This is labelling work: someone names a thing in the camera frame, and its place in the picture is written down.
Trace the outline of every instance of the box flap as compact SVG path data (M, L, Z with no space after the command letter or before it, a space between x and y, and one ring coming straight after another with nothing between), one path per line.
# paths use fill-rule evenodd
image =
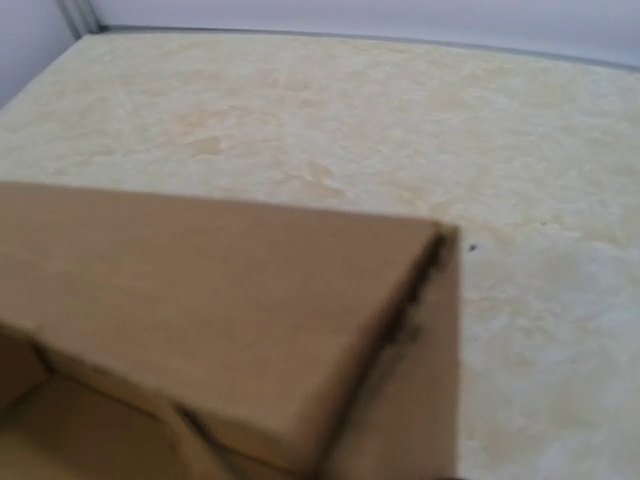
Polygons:
M310 469L433 223L0 184L0 318Z

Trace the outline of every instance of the white wall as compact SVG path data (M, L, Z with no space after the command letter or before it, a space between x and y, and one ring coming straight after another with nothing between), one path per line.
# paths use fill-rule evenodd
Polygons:
M73 42L55 0L0 0L0 107Z
M640 0L94 0L103 23L435 40L640 66Z

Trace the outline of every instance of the brown cardboard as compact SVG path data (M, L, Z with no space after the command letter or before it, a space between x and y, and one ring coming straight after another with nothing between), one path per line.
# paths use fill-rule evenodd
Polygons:
M335 480L453 478L459 252L450 231L398 339L380 355L327 462Z
M0 330L0 411L46 377L34 348Z
M48 381L12 410L0 427L0 478L181 478L159 421L70 380Z

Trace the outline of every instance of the wall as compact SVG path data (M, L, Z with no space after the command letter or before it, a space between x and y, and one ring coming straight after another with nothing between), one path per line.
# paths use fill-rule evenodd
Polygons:
M54 0L0 0L0 107L73 42Z
M105 23L400 37L640 66L638 0L94 0Z

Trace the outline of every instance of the cardboard box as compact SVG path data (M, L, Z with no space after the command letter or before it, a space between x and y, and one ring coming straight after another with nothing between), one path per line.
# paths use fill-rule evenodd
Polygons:
M11 183L0 225L0 478L455 473L455 228Z

